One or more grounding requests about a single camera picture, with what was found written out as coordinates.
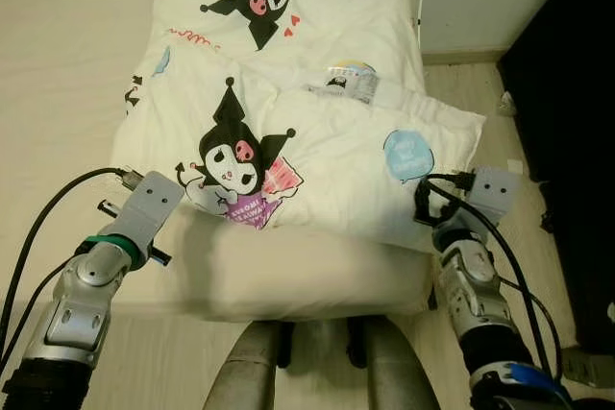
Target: black cable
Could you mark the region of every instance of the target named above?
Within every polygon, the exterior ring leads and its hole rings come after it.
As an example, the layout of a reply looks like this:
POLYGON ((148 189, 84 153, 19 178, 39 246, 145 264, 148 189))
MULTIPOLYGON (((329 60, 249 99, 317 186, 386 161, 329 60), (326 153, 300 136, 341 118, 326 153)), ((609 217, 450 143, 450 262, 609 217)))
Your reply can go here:
POLYGON ((538 319, 536 318, 536 311, 534 311, 534 306, 533 306, 533 303, 531 302, 531 296, 529 295, 528 283, 526 282, 526 278, 523 275, 523 271, 521 270, 521 266, 519 265, 519 261, 517 261, 515 253, 510 249, 510 247, 508 246, 508 243, 502 237, 498 229, 493 225, 493 223, 491 223, 491 221, 486 216, 484 216, 482 213, 480 213, 480 211, 475 209, 473 206, 471 206, 467 202, 459 199, 457 196, 454 196, 453 194, 445 191, 444 189, 430 182, 430 179, 441 179, 441 180, 448 180, 448 181, 451 180, 450 178, 442 178, 442 177, 443 175, 427 175, 426 177, 423 177, 423 179, 421 180, 421 183, 424 183, 430 190, 432 190, 436 194, 439 194, 440 196, 448 199, 452 203, 460 206, 461 208, 467 210, 472 215, 474 215, 477 219, 479 219, 479 221, 489 230, 489 232, 491 232, 491 234, 498 241, 498 244, 500 245, 500 247, 502 247, 502 250, 504 251, 506 258, 508 259, 508 262, 510 263, 512 270, 515 273, 515 277, 517 277, 517 282, 520 285, 521 295, 523 296, 523 301, 524 301, 524 304, 526 305, 526 310, 528 312, 529 326, 531 327, 531 333, 534 338, 534 343, 536 344, 536 349, 538 351, 538 358, 540 359, 540 366, 542 367, 542 370, 546 374, 551 375, 551 369, 549 367, 549 360, 547 358, 547 351, 545 350, 545 344, 543 342, 542 335, 540 333, 540 327, 538 326, 538 319))
POLYGON ((66 266, 66 263, 68 263, 68 261, 70 261, 72 258, 73 256, 68 258, 60 266, 54 269, 46 278, 42 280, 42 282, 38 285, 37 289, 35 290, 35 293, 32 294, 32 297, 30 298, 30 301, 28 301, 28 305, 26 306, 26 309, 23 311, 23 314, 21 315, 19 324, 17 325, 15 332, 12 334, 12 338, 9 342, 9 345, 7 346, 7 350, 5 351, 4 355, 0 359, 0 376, 2 376, 4 369, 7 367, 7 364, 9 363, 9 358, 11 357, 12 350, 14 350, 15 345, 17 344, 17 340, 19 339, 19 335, 21 334, 23 327, 26 325, 26 321, 28 320, 28 317, 30 316, 32 309, 35 307, 35 303, 37 302, 38 295, 40 295, 40 292, 42 292, 42 289, 45 288, 45 285, 47 285, 49 281, 56 276, 56 274, 61 272, 62 269, 64 269, 64 266, 66 266))
POLYGON ((99 168, 96 170, 92 170, 91 172, 87 172, 80 177, 77 177, 75 180, 71 181, 65 187, 63 187, 58 194, 56 194, 51 201, 44 207, 44 209, 38 214, 34 224, 30 228, 26 239, 23 242, 23 247, 21 248, 21 252, 19 253, 19 258, 15 263, 15 269, 12 272, 11 283, 9 285, 9 290, 7 290, 7 297, 4 300, 4 307, 2 308, 2 317, 0 318, 0 353, 4 354, 4 344, 7 339, 7 332, 9 330, 9 320, 11 319, 11 311, 12 304, 15 299, 15 294, 17 293, 17 285, 19 284, 19 280, 21 279, 21 273, 23 272, 23 268, 26 264, 26 259, 28 259, 28 253, 30 252, 30 248, 32 247, 32 243, 35 240, 38 230, 40 229, 43 221, 51 211, 51 209, 56 206, 56 204, 66 195, 68 191, 70 191, 76 185, 89 180, 90 178, 97 177, 99 175, 104 175, 107 173, 114 173, 115 175, 121 176, 124 173, 124 170, 119 168, 99 168))
MULTIPOLYGON (((521 287, 517 285, 515 282, 508 280, 507 278, 500 277, 500 280, 503 284, 508 285, 509 287, 514 288, 521 292, 521 287)), ((553 336, 553 343, 555 345, 555 376, 553 379, 557 382, 561 381, 561 377, 564 374, 564 365, 561 356, 561 343, 559 342, 559 335, 557 334, 557 327, 555 326, 555 322, 549 314, 549 310, 547 310, 547 306, 543 304, 533 293, 529 293, 531 296, 531 300, 538 306, 538 308, 542 311, 543 316, 545 316, 545 320, 547 324, 549 324, 549 329, 551 330, 551 335, 553 336)))
POLYGON ((562 396, 560 393, 555 393, 561 404, 566 407, 566 410, 575 410, 574 403, 562 396))

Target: wooden floor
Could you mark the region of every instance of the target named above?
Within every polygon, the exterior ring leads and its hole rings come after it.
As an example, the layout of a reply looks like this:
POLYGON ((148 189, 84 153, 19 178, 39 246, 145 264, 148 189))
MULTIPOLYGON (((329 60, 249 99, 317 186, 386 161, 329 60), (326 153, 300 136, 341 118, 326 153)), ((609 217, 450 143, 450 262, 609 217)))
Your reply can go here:
MULTIPOLYGON (((523 161, 526 174, 515 206, 504 217, 501 229, 518 255, 530 288, 550 309, 563 346, 573 345, 575 327, 554 242, 539 228, 543 201, 538 188, 527 177, 527 165, 512 120, 496 113, 503 89, 495 66, 426 66, 426 82, 430 95, 487 116, 475 164, 506 168, 509 159, 523 161)), ((502 255, 495 247, 492 250, 498 270, 512 278, 502 255)), ((504 295, 526 343, 531 345, 520 296, 506 288, 504 295)), ((396 317, 394 321, 415 347, 442 409, 470 408, 468 374, 446 312, 440 309, 411 319, 396 317)), ((185 316, 156 319, 114 314, 84 408, 200 409, 218 368, 243 327, 185 316)), ((549 332, 546 328, 543 331, 551 350, 549 332)), ((366 373, 350 366, 344 353, 345 342, 343 321, 299 324, 292 364, 277 375, 276 409, 367 409, 366 373)), ((614 396, 614 390, 596 391, 568 381, 565 384, 576 398, 614 396)))

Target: cable connector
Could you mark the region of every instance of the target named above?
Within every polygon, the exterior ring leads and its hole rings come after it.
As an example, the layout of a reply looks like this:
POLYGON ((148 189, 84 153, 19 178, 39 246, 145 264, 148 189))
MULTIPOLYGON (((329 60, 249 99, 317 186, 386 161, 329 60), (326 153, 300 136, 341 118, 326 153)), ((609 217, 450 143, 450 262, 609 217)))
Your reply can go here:
POLYGON ((143 180, 143 175, 137 172, 137 170, 122 170, 120 175, 122 179, 122 186, 134 191, 138 184, 143 180))
POLYGON ((430 189, 422 181, 414 191, 414 221, 422 225, 435 227, 439 220, 430 215, 430 189))
POLYGON ((462 189, 465 192, 469 192, 472 190, 474 179, 476 177, 476 173, 458 172, 452 175, 451 181, 455 184, 457 189, 462 189))

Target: mattress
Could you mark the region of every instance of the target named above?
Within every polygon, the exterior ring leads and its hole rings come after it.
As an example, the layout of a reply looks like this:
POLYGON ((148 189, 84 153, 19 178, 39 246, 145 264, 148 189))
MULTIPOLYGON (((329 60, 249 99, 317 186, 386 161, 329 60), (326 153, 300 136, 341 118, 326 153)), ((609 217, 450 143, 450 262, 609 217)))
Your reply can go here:
MULTIPOLYGON (((148 42, 152 1, 0 0, 0 143, 6 165, 0 179, 0 250, 9 266, 48 199, 70 179, 108 163, 113 135, 125 116, 121 95, 126 76, 148 42)), ((127 194, 108 179, 91 181, 69 195, 40 231, 17 299, 27 300, 84 237, 109 222, 95 209, 102 199, 121 205, 127 194)), ((198 312, 226 320, 306 319, 417 312, 426 307, 431 289, 428 255, 408 258, 407 252, 320 230, 256 231, 189 206, 178 208, 156 245, 173 255, 173 261, 167 268, 150 262, 126 277, 116 306, 198 312), (242 263, 240 271, 234 271, 246 252, 252 253, 254 264, 242 263), (295 259, 288 258, 289 253, 295 259), (317 287, 297 290, 300 262, 313 258, 326 258, 330 270, 319 275, 317 287), (274 276, 271 268, 284 274, 286 282, 277 277, 277 284, 267 285, 266 277, 274 276), (263 275, 252 279, 265 283, 261 299, 254 294, 262 285, 246 282, 251 272, 263 275), (238 292, 238 286, 245 290, 238 292), (326 286, 338 286, 344 298, 334 304, 302 304, 301 309, 280 302, 280 296, 304 300, 309 290, 326 286)), ((9 277, 3 272, 0 287, 8 286, 9 277)))

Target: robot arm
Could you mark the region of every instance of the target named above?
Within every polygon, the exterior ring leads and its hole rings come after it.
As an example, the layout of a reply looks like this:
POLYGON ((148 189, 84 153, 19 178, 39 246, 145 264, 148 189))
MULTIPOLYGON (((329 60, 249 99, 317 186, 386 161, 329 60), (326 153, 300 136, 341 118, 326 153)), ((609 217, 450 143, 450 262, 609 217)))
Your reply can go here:
MULTIPOLYGON (((479 169, 467 202, 497 225, 512 204, 516 176, 479 169)), ((500 278, 485 248, 487 229, 463 208, 433 229, 455 335, 470 373, 476 409, 563 409, 564 388, 533 366, 531 355, 500 293, 500 278)))
POLYGON ((115 221, 86 239, 63 269, 19 369, 5 383, 5 409, 81 408, 122 279, 150 256, 166 262, 152 242, 184 190, 156 172, 138 180, 121 210, 107 204, 115 221))

